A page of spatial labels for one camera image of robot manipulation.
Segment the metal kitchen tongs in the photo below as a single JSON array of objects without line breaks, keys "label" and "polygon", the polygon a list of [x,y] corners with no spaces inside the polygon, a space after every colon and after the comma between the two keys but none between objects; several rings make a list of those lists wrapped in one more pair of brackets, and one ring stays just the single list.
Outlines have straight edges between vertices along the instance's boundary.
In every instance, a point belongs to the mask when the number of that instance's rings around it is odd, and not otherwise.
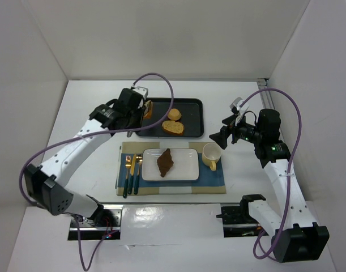
[{"label": "metal kitchen tongs", "polygon": [[141,128],[144,119],[150,119],[152,116],[153,102],[147,100],[144,105],[131,112],[128,122],[128,129]]}]

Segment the small bread slice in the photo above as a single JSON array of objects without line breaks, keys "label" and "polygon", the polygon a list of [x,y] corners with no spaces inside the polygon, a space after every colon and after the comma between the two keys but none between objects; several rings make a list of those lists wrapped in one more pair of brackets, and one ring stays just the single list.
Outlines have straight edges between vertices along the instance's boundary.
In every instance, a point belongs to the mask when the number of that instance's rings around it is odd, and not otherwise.
[{"label": "small bread slice", "polygon": [[145,103],[144,119],[150,119],[152,117],[153,102],[151,100]]}]

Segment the brown croissant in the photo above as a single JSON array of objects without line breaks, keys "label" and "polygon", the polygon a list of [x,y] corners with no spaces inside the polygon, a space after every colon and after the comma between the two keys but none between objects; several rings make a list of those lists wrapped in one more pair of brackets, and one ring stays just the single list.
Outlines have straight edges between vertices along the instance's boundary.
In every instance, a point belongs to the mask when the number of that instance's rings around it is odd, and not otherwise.
[{"label": "brown croissant", "polygon": [[172,168],[174,162],[171,156],[171,150],[167,148],[157,159],[157,166],[160,171],[160,176],[165,177],[165,175]]}]

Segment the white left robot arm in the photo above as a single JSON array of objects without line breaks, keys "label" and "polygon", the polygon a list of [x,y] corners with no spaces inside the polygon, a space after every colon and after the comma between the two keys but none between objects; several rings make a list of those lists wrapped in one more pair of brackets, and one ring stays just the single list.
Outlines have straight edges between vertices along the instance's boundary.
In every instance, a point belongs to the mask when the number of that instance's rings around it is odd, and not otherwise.
[{"label": "white left robot arm", "polygon": [[96,107],[73,142],[39,166],[29,164],[26,167],[24,178],[28,195],[52,215],[75,214],[97,224],[104,216],[103,205],[66,186],[84,161],[117,130],[141,126],[147,96],[147,88],[124,88],[119,98]]}]

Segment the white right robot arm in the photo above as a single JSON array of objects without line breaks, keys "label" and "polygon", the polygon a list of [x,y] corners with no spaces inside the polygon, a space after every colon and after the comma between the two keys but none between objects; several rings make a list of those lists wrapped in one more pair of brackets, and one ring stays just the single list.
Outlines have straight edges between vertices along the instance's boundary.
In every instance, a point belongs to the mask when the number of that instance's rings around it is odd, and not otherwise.
[{"label": "white right robot arm", "polygon": [[251,125],[246,122],[246,110],[232,109],[232,115],[223,120],[223,127],[210,138],[221,148],[227,140],[244,140],[254,145],[256,157],[271,181],[280,207],[277,214],[261,194],[242,197],[242,216],[260,224],[269,235],[273,249],[270,255],[279,263],[314,261],[323,252],[330,234],[327,227],[320,226],[310,212],[297,182],[291,153],[280,140],[281,119],[279,112],[263,109],[258,120]]}]

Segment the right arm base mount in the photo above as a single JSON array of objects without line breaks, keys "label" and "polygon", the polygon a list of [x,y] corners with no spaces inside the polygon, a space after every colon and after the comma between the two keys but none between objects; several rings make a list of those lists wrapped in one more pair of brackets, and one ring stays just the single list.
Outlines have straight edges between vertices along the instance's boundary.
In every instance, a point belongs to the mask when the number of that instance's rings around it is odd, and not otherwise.
[{"label": "right arm base mount", "polygon": [[239,204],[221,204],[221,212],[216,218],[222,221],[225,238],[254,237],[263,229],[255,219],[244,216]]}]

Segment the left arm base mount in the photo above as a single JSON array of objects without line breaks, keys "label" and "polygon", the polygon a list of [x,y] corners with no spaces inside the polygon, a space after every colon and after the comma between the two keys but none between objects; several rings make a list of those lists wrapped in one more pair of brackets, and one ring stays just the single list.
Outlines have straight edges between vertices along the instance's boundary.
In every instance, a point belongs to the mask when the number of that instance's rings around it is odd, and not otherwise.
[{"label": "left arm base mount", "polygon": [[77,216],[80,239],[82,241],[119,240],[121,238],[122,205],[105,205],[102,218],[94,223],[80,215]]}]

